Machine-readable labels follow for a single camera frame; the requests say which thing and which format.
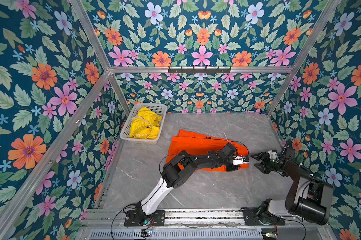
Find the orange shorts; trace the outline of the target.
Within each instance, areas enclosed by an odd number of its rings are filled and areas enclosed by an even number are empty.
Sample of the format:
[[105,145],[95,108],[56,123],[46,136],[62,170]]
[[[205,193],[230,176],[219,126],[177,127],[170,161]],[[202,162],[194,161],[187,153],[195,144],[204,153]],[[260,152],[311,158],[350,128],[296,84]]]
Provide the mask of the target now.
[[[172,137],[166,163],[172,160],[175,157],[175,154],[180,154],[182,151],[186,151],[188,154],[196,156],[206,155],[210,151],[221,150],[229,142],[232,141],[196,132],[180,130],[176,136]],[[237,142],[232,142],[231,144],[236,147],[239,156],[248,156],[249,152],[247,147]]]

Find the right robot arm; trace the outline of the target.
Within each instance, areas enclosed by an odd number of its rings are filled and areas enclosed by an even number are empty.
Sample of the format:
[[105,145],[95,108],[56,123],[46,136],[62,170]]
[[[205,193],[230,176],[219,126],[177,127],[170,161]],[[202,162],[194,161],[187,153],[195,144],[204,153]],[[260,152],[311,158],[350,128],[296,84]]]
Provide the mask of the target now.
[[284,147],[279,153],[268,151],[251,156],[258,161],[254,166],[261,173],[276,172],[292,179],[285,200],[263,201],[257,213],[258,219],[263,224],[274,224],[283,217],[299,217],[302,221],[323,226],[330,217],[334,188],[315,178],[294,155],[293,148]]

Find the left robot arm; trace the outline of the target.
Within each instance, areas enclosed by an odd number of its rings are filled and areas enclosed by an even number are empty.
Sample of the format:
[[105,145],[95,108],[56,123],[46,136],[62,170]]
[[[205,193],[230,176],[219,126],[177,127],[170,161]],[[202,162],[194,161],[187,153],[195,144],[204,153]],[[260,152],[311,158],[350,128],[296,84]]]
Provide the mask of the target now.
[[247,165],[248,149],[246,146],[226,143],[219,150],[208,151],[204,155],[192,155],[187,151],[172,154],[172,159],[160,171],[160,179],[155,188],[134,207],[134,220],[140,226],[151,221],[159,204],[174,189],[181,187],[191,175],[199,170],[214,170],[225,167],[227,172],[238,170]]

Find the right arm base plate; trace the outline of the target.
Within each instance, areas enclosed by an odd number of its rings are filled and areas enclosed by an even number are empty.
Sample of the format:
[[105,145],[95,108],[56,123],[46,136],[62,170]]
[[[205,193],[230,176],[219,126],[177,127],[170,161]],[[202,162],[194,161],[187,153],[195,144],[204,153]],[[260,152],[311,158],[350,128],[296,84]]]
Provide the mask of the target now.
[[285,220],[259,208],[241,208],[246,226],[285,226]]

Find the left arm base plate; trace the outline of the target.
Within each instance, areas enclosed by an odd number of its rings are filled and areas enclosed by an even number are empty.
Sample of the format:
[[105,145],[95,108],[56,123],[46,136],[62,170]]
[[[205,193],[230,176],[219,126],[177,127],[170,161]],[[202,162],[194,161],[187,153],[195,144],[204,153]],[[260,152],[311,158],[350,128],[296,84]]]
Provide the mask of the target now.
[[127,211],[124,226],[125,227],[162,227],[164,226],[165,211],[157,210],[151,215],[138,214],[136,211]]

